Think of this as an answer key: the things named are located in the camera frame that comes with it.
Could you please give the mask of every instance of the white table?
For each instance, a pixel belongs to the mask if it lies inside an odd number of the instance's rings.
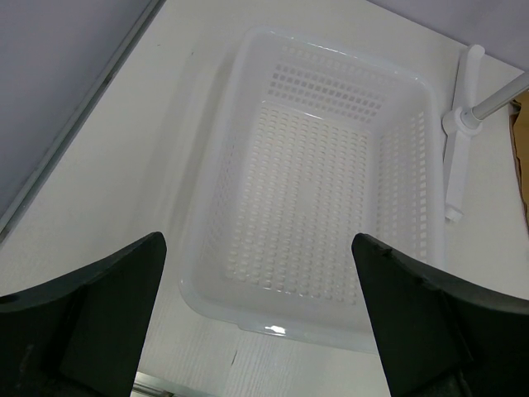
[[[422,74],[450,108],[459,51],[362,0],[168,0],[0,249],[0,295],[100,259],[148,232],[169,250],[140,371],[221,396],[384,396],[379,358],[239,330],[193,312],[177,286],[195,174],[244,32],[320,36]],[[478,97],[520,70],[484,58]],[[473,140],[465,216],[446,229],[448,271],[529,299],[529,239],[507,109]]]

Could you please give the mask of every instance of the brown cardboard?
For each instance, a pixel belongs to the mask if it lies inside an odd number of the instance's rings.
[[[512,105],[512,152],[529,230],[529,92],[518,95]]]

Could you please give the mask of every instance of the white plastic basket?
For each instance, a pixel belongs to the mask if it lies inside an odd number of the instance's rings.
[[[440,127],[421,77],[251,30],[199,175],[185,301],[245,330],[375,352],[351,242],[365,232],[443,263]]]

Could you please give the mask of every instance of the black object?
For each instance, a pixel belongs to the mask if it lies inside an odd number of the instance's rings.
[[[392,396],[529,396],[529,301],[370,236],[352,251]]]
[[[152,233],[43,285],[0,298],[0,396],[128,397],[165,240]]]

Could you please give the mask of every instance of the empty basket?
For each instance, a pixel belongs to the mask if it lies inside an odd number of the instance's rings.
[[[208,143],[180,288],[240,328],[375,352],[350,245],[443,263],[441,123],[418,75],[256,28]]]

